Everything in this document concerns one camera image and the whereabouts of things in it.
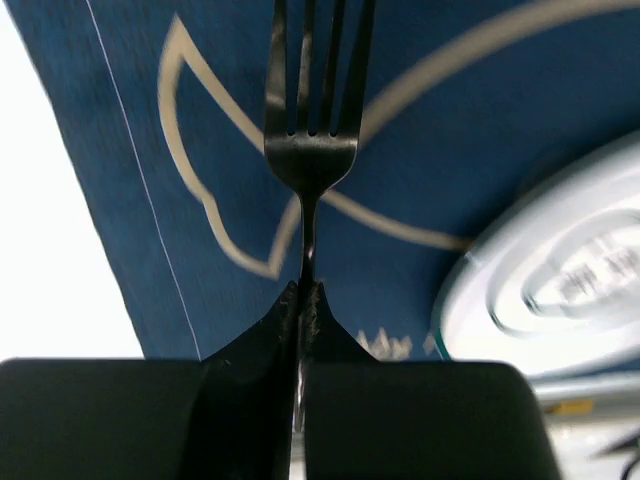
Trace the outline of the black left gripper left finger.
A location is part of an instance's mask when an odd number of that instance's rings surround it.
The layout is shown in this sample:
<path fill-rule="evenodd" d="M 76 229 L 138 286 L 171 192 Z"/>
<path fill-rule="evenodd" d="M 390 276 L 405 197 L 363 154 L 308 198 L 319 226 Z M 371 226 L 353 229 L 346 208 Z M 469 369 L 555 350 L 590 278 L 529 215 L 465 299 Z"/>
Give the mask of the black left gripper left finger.
<path fill-rule="evenodd" d="M 209 358 L 1 365 L 5 479 L 285 479 L 298 289 Z"/>

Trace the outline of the white round plate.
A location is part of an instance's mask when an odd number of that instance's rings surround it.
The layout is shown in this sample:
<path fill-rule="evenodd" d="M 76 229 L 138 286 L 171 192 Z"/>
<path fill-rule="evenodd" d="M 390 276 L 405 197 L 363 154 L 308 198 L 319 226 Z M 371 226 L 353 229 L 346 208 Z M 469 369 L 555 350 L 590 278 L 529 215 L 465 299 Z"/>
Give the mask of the white round plate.
<path fill-rule="evenodd" d="M 529 378 L 639 365 L 639 137 L 562 169 L 494 221 L 434 305 L 447 360 Z"/>

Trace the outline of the black fork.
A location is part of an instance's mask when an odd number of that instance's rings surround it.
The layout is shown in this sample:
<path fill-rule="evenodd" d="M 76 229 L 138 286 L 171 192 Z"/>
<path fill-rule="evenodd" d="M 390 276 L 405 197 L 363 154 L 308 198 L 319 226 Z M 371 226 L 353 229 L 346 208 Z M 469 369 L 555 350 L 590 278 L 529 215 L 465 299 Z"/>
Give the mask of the black fork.
<path fill-rule="evenodd" d="M 264 152 L 274 175 L 298 197 L 301 204 L 302 258 L 298 281 L 298 314 L 295 327 L 295 383 L 293 430 L 302 431 L 305 415 L 305 376 L 310 361 L 312 327 L 304 318 L 315 281 L 316 209 L 319 199 L 352 169 L 359 146 L 367 70 L 376 4 L 364 2 L 346 85 L 338 106 L 333 104 L 346 4 L 334 7 L 326 56 L 322 99 L 318 116 L 310 115 L 311 73 L 315 4 L 305 4 L 300 49 L 298 92 L 293 108 L 287 105 L 287 4 L 274 4 L 269 62 L 265 81 Z M 295 127 L 288 115 L 296 114 Z"/>

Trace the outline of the navy fish placemat cloth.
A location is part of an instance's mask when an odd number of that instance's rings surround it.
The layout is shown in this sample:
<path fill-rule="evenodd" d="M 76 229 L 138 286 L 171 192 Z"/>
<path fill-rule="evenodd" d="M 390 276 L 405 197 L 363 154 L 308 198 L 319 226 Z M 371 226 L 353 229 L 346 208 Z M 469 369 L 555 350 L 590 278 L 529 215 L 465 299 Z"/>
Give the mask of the navy fish placemat cloth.
<path fill-rule="evenodd" d="M 11 1 L 148 357 L 206 357 L 299 271 L 262 154 L 269 1 Z M 639 125 L 635 1 L 381 1 L 361 149 L 318 212 L 330 305 L 427 359 L 441 282 L 534 182 Z"/>

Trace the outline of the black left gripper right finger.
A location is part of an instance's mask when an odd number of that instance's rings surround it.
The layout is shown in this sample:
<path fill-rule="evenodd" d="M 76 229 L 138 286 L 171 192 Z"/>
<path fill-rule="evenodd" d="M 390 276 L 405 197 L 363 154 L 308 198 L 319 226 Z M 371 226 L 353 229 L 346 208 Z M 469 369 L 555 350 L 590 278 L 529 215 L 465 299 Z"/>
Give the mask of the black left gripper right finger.
<path fill-rule="evenodd" d="M 558 479 L 528 382 L 495 362 L 381 362 L 336 321 L 324 287 L 305 306 L 309 479 Z"/>

